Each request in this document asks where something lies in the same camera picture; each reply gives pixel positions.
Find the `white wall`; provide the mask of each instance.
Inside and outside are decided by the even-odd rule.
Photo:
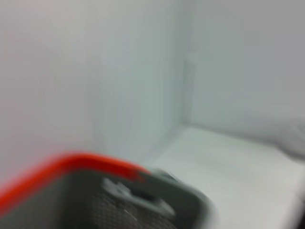
[[[0,3],[0,180],[93,148],[80,0]]]
[[[182,2],[91,2],[87,35],[99,150],[139,161],[177,126]]]
[[[196,0],[188,63],[196,125],[275,139],[305,117],[304,1]]]
[[[0,180],[63,149],[137,160],[178,123],[176,0],[0,4]]]

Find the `white surface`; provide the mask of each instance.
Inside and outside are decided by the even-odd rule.
[[[304,165],[270,146],[190,128],[146,164],[210,198],[216,229],[290,229],[297,216]]]
[[[305,117],[305,2],[194,0],[191,123],[277,138]]]
[[[64,149],[149,153],[179,120],[181,3],[2,1],[0,181]]]
[[[88,2],[86,35],[100,151],[138,161],[178,124],[182,2]]]
[[[80,0],[1,1],[0,182],[93,146]]]

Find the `basket handle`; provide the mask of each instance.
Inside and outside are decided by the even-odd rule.
[[[138,190],[131,190],[122,183],[115,184],[108,178],[103,179],[102,188],[118,199],[128,201],[139,207],[158,213],[159,215],[163,215],[167,218],[175,216],[174,209],[159,197],[151,196]]]

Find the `gray plastic basket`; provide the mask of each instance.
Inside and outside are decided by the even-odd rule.
[[[51,163],[4,193],[0,228],[203,229],[208,203],[203,194],[160,174],[77,155]]]

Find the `plastic basket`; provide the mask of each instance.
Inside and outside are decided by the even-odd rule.
[[[201,193],[120,160],[77,152],[0,196],[1,229],[201,229]]]

